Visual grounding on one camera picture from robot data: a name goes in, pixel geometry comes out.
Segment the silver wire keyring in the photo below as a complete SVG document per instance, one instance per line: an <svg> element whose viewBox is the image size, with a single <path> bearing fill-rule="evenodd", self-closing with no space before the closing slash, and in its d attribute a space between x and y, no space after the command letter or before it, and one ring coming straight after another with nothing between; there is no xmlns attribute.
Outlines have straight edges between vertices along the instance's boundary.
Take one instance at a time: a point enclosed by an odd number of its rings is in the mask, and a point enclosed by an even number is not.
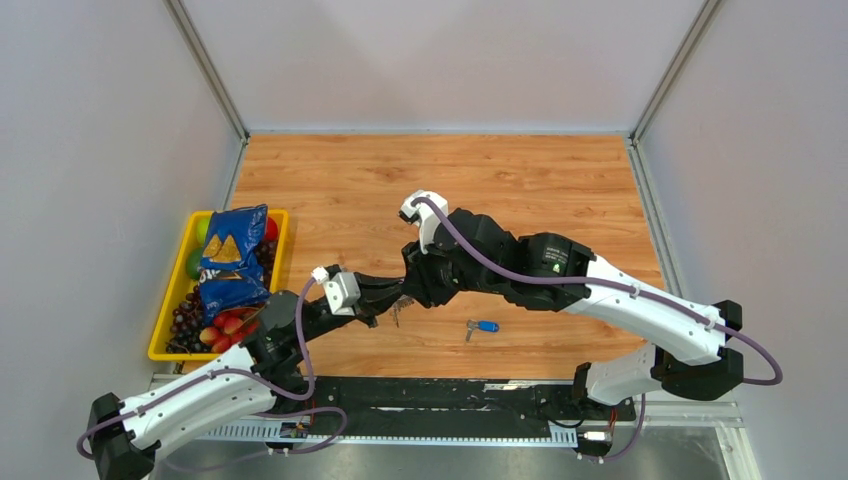
<svg viewBox="0 0 848 480"><path fill-rule="evenodd" d="M391 310L390 310L390 313L391 313L392 321L397 328L400 327L400 313L404 309L414 305L415 303L416 303L416 300L414 298L411 298L411 297L406 296L406 295L401 295L393 303Z"/></svg>

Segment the blue capped key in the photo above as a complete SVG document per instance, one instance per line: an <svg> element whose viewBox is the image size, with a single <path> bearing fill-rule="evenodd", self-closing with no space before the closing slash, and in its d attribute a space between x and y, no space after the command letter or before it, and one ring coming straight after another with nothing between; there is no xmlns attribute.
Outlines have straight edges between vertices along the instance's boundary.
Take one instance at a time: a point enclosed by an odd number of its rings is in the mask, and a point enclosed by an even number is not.
<svg viewBox="0 0 848 480"><path fill-rule="evenodd" d="M468 320L466 328L465 342L469 342L475 332L498 333L500 330L499 324L493 321Z"/></svg>

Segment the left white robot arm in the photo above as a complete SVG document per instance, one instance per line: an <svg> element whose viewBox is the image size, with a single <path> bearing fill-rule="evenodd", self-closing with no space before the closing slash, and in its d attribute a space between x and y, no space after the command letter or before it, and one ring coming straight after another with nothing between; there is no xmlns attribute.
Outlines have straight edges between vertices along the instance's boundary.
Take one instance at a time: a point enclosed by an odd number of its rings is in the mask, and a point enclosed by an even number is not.
<svg viewBox="0 0 848 480"><path fill-rule="evenodd" d="M308 341L358 320L369 327L402 296L403 279L318 268L301 292L271 294L255 330L199 370L155 390L91 405L80 456L101 479L142 479L197 436L244 416L287 416L314 395Z"/></svg>

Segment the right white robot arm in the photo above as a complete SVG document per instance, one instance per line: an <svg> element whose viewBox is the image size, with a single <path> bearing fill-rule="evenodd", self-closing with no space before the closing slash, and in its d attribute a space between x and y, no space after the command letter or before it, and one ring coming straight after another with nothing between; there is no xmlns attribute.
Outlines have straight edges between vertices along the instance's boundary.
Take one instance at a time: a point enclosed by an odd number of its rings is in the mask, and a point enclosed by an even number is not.
<svg viewBox="0 0 848 480"><path fill-rule="evenodd" d="M727 348L723 329L741 327L732 301L690 303L617 269L561 235L516 238L492 218L456 209L446 223L425 203L400 218L419 229L403 250L403 292L425 308L460 292L496 295L530 311L584 315L645 340L640 349L576 368L571 403L596 417L625 399L663 390L712 401L742 383L744 357Z"/></svg>

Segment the red apple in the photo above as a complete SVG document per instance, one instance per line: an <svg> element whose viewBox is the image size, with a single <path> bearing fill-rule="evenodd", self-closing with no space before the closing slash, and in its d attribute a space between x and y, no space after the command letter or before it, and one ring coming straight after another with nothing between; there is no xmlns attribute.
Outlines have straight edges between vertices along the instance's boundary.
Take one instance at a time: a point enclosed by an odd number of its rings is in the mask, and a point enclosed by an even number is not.
<svg viewBox="0 0 848 480"><path fill-rule="evenodd" d="M268 217L266 219L266 227L263 235L263 241L266 243L271 243L277 241L279 238L279 226L277 222L272 218Z"/></svg>

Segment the red peach fruits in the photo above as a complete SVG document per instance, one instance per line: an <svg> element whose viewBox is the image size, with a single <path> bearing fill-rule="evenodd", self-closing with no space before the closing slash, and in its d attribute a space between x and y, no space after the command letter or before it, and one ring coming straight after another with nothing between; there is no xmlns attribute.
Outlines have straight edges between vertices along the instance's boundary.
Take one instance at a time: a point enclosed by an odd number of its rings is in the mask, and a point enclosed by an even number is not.
<svg viewBox="0 0 848 480"><path fill-rule="evenodd" d="M258 326L258 307L244 307L220 313L212 323L199 333L205 351L221 354L239 344Z"/></svg>

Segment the blue chips bag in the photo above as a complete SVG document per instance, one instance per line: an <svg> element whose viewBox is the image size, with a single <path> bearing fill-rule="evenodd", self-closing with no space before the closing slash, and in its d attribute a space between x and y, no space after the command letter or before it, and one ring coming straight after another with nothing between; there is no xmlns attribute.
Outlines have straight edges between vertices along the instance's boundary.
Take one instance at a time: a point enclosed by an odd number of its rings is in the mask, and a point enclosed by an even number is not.
<svg viewBox="0 0 848 480"><path fill-rule="evenodd" d="M199 279L206 326L225 310L259 304L270 296L256 256L267 220L265 204L211 214Z"/></svg>

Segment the purple grape bunch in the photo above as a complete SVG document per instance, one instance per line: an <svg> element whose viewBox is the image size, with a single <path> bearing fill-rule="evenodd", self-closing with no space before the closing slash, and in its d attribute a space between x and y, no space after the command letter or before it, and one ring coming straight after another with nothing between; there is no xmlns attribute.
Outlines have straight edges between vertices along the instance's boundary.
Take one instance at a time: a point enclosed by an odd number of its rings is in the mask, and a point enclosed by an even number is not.
<svg viewBox="0 0 848 480"><path fill-rule="evenodd" d="M256 256L259 264L264 269L263 282L268 290L270 287L269 273L272 269L273 250L276 245L277 241L271 243L262 241L256 250ZM176 335L167 344L168 351L191 349L193 352L204 352L205 350L201 346L198 338L200 331L204 327L207 327L204 324L203 307L199 294L199 280L198 285L194 287L193 292L186 295L185 299L186 302L181 302L179 307L173 313L174 319L172 326L170 327L170 331L175 332ZM260 309L264 302L245 307L258 307Z"/></svg>

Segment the green apple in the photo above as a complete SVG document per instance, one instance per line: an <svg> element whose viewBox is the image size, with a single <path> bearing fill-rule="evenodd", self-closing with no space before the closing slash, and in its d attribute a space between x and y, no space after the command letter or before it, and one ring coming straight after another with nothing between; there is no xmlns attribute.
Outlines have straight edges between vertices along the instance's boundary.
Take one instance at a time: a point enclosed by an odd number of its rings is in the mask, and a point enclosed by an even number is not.
<svg viewBox="0 0 848 480"><path fill-rule="evenodd" d="M201 265L202 252L203 249L201 247L191 250L184 262L185 273L187 277L193 281L198 281L200 279L203 270Z"/></svg>

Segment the lime green fruit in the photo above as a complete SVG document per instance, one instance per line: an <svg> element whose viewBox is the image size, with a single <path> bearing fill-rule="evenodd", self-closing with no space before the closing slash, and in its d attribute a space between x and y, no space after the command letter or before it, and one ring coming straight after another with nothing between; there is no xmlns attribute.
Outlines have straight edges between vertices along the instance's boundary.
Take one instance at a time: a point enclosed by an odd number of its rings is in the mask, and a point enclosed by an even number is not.
<svg viewBox="0 0 848 480"><path fill-rule="evenodd" d="M200 216L197 218L194 227L194 234L197 243L203 246L206 242L207 232L209 229L210 216Z"/></svg>

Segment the yellow plastic tray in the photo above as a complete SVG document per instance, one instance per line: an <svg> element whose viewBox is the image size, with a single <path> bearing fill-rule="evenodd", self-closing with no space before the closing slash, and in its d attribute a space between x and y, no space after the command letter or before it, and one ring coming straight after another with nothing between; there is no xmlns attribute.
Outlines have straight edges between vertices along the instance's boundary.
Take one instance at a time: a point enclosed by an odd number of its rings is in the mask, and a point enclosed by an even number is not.
<svg viewBox="0 0 848 480"><path fill-rule="evenodd" d="M193 352L191 349L177 349L168 351L167 344L176 335L170 331L174 319L174 311L181 302L186 302L185 296L192 293L198 281L192 279L187 273L186 265L190 254L201 247L198 240L199 227L207 223L214 211L197 211L191 214L181 240L177 262L174 264L166 288L158 319L156 320L153 334L148 347L148 357L159 362L208 362L218 356L217 352ZM269 286L272 292L286 286L289 273L288 254L291 251L292 234L290 215L283 209L270 209L268 216L278 226L277 245L273 250L272 269L269 273Z"/></svg>

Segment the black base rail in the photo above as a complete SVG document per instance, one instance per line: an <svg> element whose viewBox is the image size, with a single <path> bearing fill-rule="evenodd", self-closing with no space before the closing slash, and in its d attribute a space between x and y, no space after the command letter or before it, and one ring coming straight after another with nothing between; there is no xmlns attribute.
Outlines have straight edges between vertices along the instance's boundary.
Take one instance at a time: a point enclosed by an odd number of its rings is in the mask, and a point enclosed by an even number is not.
<svg viewBox="0 0 848 480"><path fill-rule="evenodd" d="M574 398L569 383L330 376L317 378L310 399L279 400L271 411L303 412L315 434L495 441L637 417L632 400L610 407Z"/></svg>

